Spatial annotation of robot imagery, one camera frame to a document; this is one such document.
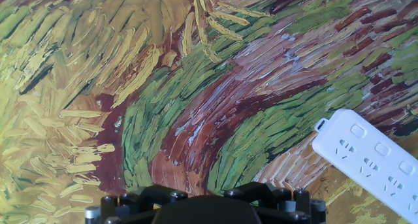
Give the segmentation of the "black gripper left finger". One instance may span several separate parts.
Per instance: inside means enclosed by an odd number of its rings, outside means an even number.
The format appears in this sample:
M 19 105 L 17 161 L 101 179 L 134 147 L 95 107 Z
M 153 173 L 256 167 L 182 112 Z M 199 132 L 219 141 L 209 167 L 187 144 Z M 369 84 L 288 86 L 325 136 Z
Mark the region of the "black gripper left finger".
M 120 196 L 105 195 L 100 204 L 84 209 L 84 223 L 120 223 L 129 217 L 152 211 L 155 204 L 162 207 L 187 198 L 185 191 L 162 185 L 141 187 L 138 191 Z

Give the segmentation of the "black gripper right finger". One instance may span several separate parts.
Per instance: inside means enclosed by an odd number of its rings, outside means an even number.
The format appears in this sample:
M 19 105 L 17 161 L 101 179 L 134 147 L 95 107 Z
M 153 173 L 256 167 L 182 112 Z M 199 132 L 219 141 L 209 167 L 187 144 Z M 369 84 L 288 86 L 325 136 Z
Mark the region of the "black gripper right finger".
M 325 201 L 311 198 L 305 189 L 290 190 L 272 184 L 250 182 L 223 193 L 227 199 L 249 206 L 258 223 L 326 224 Z

